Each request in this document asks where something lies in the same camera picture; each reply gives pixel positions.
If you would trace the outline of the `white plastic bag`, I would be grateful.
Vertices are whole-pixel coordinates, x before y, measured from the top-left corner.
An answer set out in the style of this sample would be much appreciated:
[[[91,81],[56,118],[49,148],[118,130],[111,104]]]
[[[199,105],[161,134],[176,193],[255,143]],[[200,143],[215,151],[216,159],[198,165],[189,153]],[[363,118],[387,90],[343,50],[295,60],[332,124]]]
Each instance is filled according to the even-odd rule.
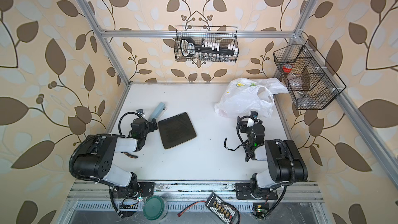
[[[236,118],[255,111],[259,116],[271,118],[275,105],[274,95],[288,93],[287,87],[276,78],[238,78],[228,85],[215,113],[220,117]]]

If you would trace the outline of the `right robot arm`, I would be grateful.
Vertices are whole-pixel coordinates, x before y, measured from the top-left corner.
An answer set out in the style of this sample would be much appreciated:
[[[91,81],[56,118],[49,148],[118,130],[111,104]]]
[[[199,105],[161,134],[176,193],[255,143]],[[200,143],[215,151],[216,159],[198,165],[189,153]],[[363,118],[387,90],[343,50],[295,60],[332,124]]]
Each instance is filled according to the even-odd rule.
[[[259,161],[256,152],[265,150],[267,168],[255,173],[248,183],[237,183],[234,186],[239,200],[278,199],[276,189],[286,189],[297,182],[307,181],[308,169],[298,148],[292,140],[266,140],[263,121],[258,113],[250,112],[249,116],[237,117],[237,136],[245,151],[245,162]]]

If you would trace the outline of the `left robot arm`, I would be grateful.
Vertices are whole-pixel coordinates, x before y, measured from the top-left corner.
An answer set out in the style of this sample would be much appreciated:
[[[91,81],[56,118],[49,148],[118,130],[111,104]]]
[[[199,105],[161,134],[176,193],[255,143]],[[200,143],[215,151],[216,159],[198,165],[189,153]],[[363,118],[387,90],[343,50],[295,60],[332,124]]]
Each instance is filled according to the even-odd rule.
[[[143,110],[127,112],[119,119],[118,134],[89,135],[72,153],[68,165],[70,174],[78,180],[109,186],[111,196],[152,196],[155,183],[139,183],[135,173],[115,165],[113,159],[117,153],[137,159],[134,153],[141,151],[148,134],[158,129],[158,117],[153,113],[146,119]]]

